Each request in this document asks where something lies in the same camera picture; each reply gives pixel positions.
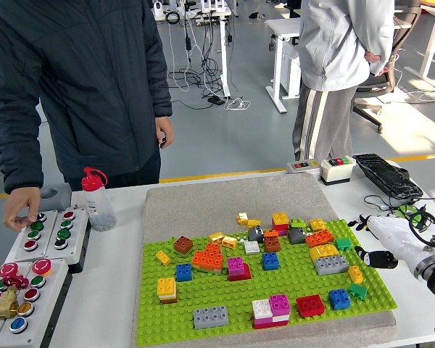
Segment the person's right hand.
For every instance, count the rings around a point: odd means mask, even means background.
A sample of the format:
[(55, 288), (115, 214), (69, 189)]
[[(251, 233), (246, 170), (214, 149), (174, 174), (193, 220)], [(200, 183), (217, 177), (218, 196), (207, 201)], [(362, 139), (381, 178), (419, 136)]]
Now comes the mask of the person's right hand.
[(14, 189), (4, 204), (4, 225), (20, 232), (24, 227), (36, 222), (40, 201), (39, 187)]

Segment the person's hand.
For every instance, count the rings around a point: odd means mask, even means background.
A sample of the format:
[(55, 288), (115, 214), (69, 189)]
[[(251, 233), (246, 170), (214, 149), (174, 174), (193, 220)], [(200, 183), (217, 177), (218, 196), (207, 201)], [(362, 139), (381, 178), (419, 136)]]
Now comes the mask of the person's hand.
[(370, 65), (372, 75), (382, 76), (384, 73), (388, 73), (390, 71), (387, 64), (382, 64), (380, 55), (366, 51), (364, 58)]

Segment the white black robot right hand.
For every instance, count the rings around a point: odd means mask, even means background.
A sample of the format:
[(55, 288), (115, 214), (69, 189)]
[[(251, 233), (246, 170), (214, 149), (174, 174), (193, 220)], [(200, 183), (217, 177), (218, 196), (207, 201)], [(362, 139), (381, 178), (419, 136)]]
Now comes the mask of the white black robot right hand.
[(393, 269), (400, 260), (404, 261), (417, 279), (427, 281), (435, 268), (435, 251), (419, 241), (412, 233), (408, 220), (403, 217), (359, 216), (348, 222), (358, 231), (369, 230), (385, 247), (384, 251), (367, 252), (356, 246), (355, 251), (369, 267)]

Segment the person's left hand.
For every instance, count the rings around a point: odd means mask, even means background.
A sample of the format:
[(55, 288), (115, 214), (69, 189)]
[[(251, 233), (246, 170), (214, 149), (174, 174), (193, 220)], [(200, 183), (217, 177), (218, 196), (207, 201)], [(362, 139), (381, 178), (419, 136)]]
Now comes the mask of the person's left hand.
[(175, 140), (175, 131), (173, 124), (168, 116), (155, 118), (156, 137), (161, 149), (173, 144)]

